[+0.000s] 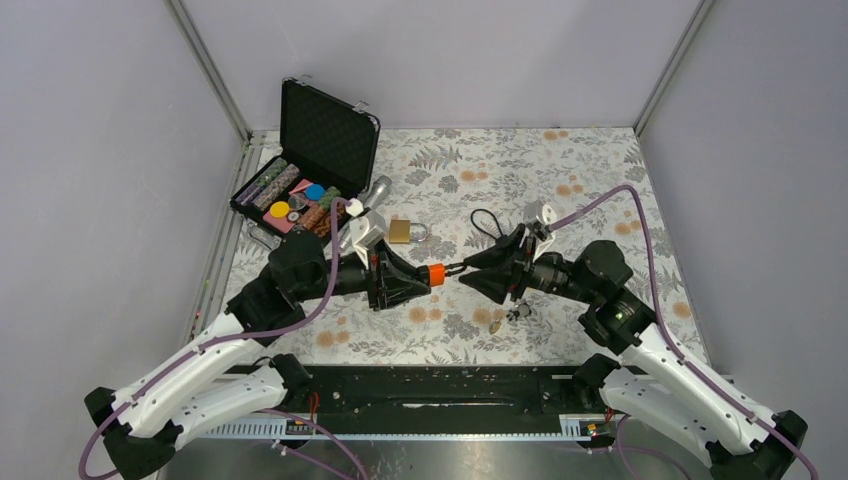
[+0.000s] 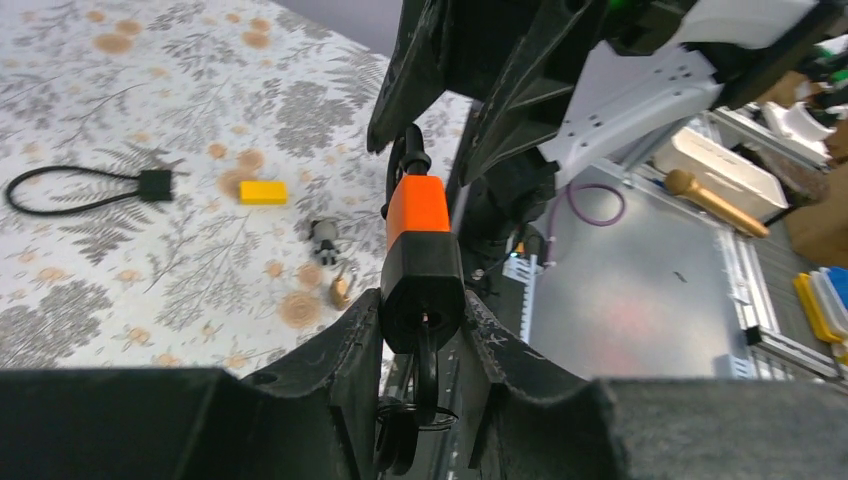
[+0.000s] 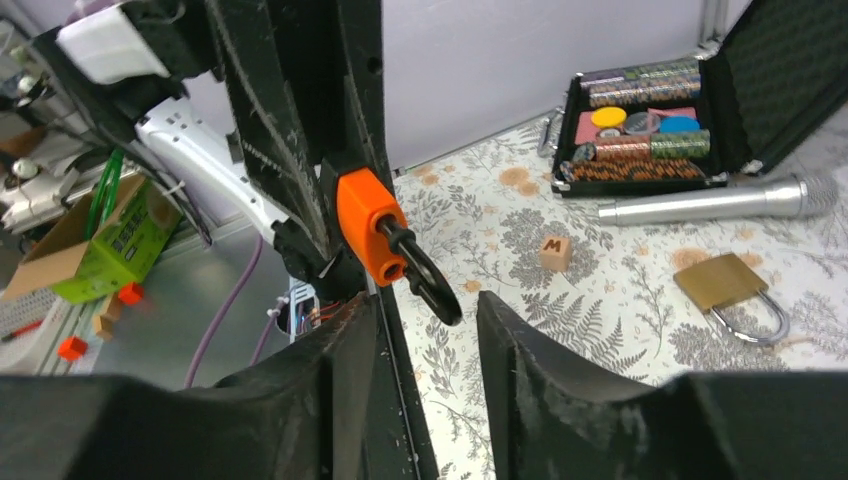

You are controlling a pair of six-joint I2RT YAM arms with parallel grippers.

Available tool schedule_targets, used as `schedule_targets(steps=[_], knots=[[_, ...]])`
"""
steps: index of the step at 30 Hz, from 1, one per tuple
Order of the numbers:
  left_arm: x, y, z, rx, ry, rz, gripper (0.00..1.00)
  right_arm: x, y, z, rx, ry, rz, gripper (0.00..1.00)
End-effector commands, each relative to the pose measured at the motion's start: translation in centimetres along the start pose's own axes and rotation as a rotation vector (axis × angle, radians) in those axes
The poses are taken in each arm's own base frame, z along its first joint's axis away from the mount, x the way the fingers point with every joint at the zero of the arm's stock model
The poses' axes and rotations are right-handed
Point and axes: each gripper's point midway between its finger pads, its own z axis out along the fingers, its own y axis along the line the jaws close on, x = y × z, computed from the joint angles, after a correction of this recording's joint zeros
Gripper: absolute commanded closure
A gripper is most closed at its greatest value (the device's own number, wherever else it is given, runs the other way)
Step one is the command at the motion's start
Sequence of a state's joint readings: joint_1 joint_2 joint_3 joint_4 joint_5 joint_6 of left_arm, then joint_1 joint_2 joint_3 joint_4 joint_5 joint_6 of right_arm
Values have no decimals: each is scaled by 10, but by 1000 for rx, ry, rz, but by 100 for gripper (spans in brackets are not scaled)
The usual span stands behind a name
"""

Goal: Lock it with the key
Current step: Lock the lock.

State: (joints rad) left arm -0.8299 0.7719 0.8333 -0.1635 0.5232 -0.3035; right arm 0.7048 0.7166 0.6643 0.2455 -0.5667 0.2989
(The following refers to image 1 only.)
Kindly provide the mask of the black cable lock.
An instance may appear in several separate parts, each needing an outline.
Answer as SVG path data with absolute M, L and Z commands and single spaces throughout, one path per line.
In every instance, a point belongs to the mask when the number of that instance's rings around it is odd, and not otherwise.
M 488 209 L 477 208 L 472 210 L 469 221 L 473 232 L 466 241 L 468 246 L 491 246 L 506 235 L 497 216 Z

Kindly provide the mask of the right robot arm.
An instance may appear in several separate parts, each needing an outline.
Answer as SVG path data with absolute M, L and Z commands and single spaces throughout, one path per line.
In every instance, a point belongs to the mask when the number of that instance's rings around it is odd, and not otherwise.
M 617 244 L 589 243 L 573 261 L 538 253 L 538 233 L 519 226 L 465 259 L 462 284 L 502 304 L 533 289 L 584 303 L 585 333 L 605 348 L 579 369 L 575 402 L 605 405 L 647 424 L 697 457 L 715 479 L 780 479 L 800 457 L 807 423 L 773 410 L 713 371 L 626 286 L 632 269 Z

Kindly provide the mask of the large brass padlock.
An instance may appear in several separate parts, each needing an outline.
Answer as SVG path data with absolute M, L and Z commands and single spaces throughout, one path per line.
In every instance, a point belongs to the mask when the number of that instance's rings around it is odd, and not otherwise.
M 407 219 L 392 219 L 389 223 L 387 241 L 390 244 L 410 244 L 425 241 L 430 235 L 423 223 Z

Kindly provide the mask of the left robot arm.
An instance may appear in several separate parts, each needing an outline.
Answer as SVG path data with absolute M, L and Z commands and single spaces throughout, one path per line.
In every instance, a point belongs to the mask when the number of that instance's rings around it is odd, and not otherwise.
M 241 360 L 319 316 L 330 297 L 364 292 L 375 311 L 430 294 L 443 283 L 442 265 L 414 266 L 383 240 L 364 256 L 324 255 L 323 241 L 296 231 L 274 249 L 259 276 L 191 343 L 136 382 L 98 387 L 85 405 L 97 434 L 124 479 L 144 479 L 167 464 L 203 428 L 278 404 L 296 411 L 309 401 L 306 373 L 291 357 L 262 367 L 242 385 L 203 389 Z

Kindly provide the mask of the orange black carabiner clip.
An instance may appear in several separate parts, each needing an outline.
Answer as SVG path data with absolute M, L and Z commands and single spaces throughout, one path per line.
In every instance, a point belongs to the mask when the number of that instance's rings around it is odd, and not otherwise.
M 448 277 L 458 275 L 467 268 L 468 266 L 463 262 L 447 265 L 435 263 L 418 267 L 416 274 L 422 283 L 426 283 L 429 287 L 438 287 L 443 285 Z

